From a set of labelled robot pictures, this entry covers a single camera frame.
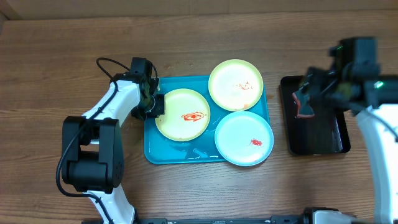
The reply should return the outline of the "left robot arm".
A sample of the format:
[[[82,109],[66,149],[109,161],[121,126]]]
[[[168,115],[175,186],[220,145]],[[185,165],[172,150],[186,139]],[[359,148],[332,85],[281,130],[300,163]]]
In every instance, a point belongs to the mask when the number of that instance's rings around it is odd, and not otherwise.
[[[146,58],[132,58],[125,72],[109,79],[108,91],[92,109],[64,120],[55,182],[67,197],[89,198],[101,223],[138,223],[121,185],[121,126],[128,116],[145,121],[163,115],[165,96],[159,93],[157,70]]]

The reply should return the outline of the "orange and dark green sponge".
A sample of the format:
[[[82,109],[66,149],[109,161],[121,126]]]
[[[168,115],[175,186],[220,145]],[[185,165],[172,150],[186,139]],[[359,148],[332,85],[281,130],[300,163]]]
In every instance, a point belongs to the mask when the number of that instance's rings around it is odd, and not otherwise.
[[[315,112],[309,104],[310,97],[308,94],[298,90],[292,93],[292,97],[297,105],[297,118],[307,119],[315,116]]]

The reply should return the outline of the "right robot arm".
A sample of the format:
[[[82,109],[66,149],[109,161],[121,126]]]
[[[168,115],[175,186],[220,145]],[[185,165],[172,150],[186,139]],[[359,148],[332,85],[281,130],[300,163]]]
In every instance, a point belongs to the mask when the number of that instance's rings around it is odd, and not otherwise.
[[[374,37],[341,39],[328,70],[310,67],[292,97],[299,118],[314,106],[350,110],[363,135],[373,176],[375,223],[397,223],[397,75],[381,74]]]

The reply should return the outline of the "light blue plate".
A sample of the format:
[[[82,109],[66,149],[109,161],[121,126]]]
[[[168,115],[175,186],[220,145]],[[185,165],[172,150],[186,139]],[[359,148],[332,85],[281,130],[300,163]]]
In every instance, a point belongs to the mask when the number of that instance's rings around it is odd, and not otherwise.
[[[270,124],[249,111],[225,116],[215,130],[215,145],[228,162],[243,167],[264,162],[274,147]]]

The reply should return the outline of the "yellow-green plate with ketchup swirl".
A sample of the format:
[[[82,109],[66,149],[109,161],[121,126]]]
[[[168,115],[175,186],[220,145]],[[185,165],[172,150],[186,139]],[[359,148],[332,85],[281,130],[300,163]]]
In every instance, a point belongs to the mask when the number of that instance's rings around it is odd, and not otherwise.
[[[199,92],[180,88],[165,94],[165,112],[155,124],[168,139],[190,141],[204,133],[210,115],[210,106]]]

